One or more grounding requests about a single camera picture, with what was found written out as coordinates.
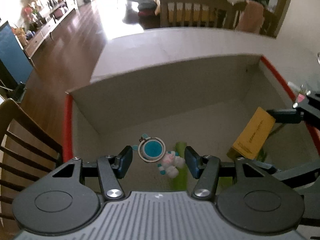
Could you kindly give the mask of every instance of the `gray ribbed plate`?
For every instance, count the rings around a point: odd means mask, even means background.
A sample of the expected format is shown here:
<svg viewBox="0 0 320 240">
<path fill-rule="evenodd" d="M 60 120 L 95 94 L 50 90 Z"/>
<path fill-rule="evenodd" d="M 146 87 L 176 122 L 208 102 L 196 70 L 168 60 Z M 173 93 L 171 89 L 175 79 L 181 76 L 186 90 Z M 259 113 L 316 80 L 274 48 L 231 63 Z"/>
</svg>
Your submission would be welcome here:
<svg viewBox="0 0 320 240">
<path fill-rule="evenodd" d="M 122 201 L 109 202 L 85 228 L 64 236 L 37 236 L 22 231 L 19 240 L 122 239 L 304 239 L 296 231 L 257 236 L 227 224 L 212 203 L 197 201 L 186 192 L 132 192 Z"/>
</svg>

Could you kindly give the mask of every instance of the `wooden floor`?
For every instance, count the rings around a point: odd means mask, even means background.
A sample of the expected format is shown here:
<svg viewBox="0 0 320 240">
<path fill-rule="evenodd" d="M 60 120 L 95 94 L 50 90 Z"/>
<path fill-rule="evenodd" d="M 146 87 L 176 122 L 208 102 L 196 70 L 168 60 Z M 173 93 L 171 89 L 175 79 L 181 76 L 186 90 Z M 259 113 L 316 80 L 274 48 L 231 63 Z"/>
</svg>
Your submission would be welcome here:
<svg viewBox="0 0 320 240">
<path fill-rule="evenodd" d="M 136 11 L 126 8 L 125 0 L 119 0 L 118 4 L 116 0 L 95 0 L 80 7 L 79 12 L 70 13 L 53 31 L 53 40 L 48 38 L 32 57 L 36 70 L 32 71 L 27 81 L 22 109 L 53 139 L 62 143 L 65 91 L 89 83 L 108 40 L 157 27 L 160 27 L 158 17 L 139 19 Z M 16 123 L 11 125 L 10 131 L 34 146 L 47 150 Z M 7 140 L 6 146 L 29 159 L 53 167 L 52 163 L 40 160 L 40 157 L 11 140 Z M 37 176 L 45 175 L 45 172 L 26 167 L 6 154 L 3 162 Z M 26 179 L 6 171 L 2 171 L 2 179 L 20 185 L 30 184 Z M 1 187 L 1 195 L 14 198 L 16 194 L 13 190 Z M 11 213 L 11 205 L 1 203 L 1 208 L 2 212 Z M 5 230 L 17 232 L 15 221 L 4 219 L 3 222 Z"/>
</svg>

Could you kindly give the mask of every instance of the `white tabletop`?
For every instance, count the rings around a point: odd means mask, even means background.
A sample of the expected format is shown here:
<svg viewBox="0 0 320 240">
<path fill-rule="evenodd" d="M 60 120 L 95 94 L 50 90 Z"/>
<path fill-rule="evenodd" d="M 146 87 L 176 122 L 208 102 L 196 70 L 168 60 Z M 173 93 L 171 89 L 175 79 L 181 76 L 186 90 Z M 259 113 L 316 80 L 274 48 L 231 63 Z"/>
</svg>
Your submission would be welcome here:
<svg viewBox="0 0 320 240">
<path fill-rule="evenodd" d="M 307 49 L 255 34 L 189 27 L 148 30 L 109 41 L 91 82 L 175 61 L 241 53 L 265 55 L 285 80 L 320 90 L 320 65 Z"/>
</svg>

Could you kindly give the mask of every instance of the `plush toy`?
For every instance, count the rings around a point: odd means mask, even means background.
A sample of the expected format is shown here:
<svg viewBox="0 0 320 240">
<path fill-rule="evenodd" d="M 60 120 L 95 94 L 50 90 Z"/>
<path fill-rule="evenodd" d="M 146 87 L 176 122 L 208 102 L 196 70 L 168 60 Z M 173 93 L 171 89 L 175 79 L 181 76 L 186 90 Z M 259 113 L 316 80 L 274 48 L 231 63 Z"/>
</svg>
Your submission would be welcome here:
<svg viewBox="0 0 320 240">
<path fill-rule="evenodd" d="M 167 174 L 172 179 L 179 174 L 176 167 L 182 168 L 185 164 L 185 159 L 179 157 L 178 152 L 166 152 L 164 142 L 158 137 L 149 137 L 143 134 L 140 144 L 133 145 L 132 149 L 137 151 L 140 158 L 145 162 L 161 162 L 157 165 L 160 173 L 162 175 Z"/>
</svg>

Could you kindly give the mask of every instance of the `yellow box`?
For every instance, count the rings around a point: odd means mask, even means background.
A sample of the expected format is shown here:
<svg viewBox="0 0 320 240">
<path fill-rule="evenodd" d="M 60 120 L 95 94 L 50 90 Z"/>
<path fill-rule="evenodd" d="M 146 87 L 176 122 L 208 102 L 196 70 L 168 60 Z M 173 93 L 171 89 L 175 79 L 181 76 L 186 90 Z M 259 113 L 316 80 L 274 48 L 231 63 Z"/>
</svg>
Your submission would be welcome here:
<svg viewBox="0 0 320 240">
<path fill-rule="evenodd" d="M 270 114 L 258 107 L 227 156 L 232 160 L 241 156 L 248 159 L 256 158 L 275 122 Z"/>
</svg>

